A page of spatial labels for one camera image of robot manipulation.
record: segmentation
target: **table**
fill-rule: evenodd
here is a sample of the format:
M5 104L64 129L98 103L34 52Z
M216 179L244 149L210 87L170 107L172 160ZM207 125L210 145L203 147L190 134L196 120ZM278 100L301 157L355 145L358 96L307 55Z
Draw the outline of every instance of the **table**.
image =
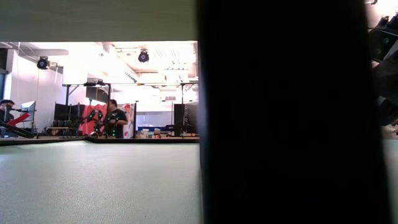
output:
M198 144L0 147L0 223L200 223Z

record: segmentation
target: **monitor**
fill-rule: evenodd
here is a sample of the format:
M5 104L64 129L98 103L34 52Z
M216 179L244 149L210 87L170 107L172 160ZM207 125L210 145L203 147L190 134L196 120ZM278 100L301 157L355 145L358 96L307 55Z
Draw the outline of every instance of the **monitor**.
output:
M35 107L36 107L36 101L30 101L21 104L21 111L23 113L29 114L29 117L26 118L24 121L34 121Z
M188 133L197 133L197 111L198 102L189 102L182 104L174 104L174 125L181 126L183 123L189 124ZM175 135L180 135L179 131L175 131Z

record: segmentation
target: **man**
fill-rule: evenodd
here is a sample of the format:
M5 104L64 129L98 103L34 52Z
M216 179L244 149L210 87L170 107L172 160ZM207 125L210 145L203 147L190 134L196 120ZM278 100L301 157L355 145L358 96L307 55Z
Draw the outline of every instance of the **man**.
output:
M128 124L126 114L123 110L118 109L118 102L116 102L116 100L110 100L108 102L108 107L109 111L105 121L107 133L109 136L123 138L123 126Z
M14 119L14 116L8 113L8 119L4 120L4 115L6 114L7 107L13 107L15 103L12 100L0 100L0 121L8 123L10 120Z

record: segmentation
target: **white wall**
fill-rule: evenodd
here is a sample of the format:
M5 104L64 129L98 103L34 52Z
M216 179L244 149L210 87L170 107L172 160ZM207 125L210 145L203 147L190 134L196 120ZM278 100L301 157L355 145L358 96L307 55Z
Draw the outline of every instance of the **white wall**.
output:
M36 64L17 56L15 50L9 50L7 70L10 74L6 78L5 98L15 102L15 108L20 108L21 103L36 101L35 125L38 131L48 125L53 119L54 105L65 103L66 88L62 86L63 77L52 70L39 70ZM70 95L70 103L84 103L85 88L78 88ZM14 117L19 113L12 112Z
M375 5L366 4L368 14L368 26L375 27L383 16L390 18L398 12L398 1L383 0L378 1Z
M119 88L121 92L113 92L111 98L118 103L135 103L138 100L138 112L160 112L171 111L172 103L181 103L182 92L177 91L159 91L149 86L128 86L127 88ZM175 96L175 101L162 102L166 96ZM188 91L184 93L184 102L190 100L198 101L198 92Z

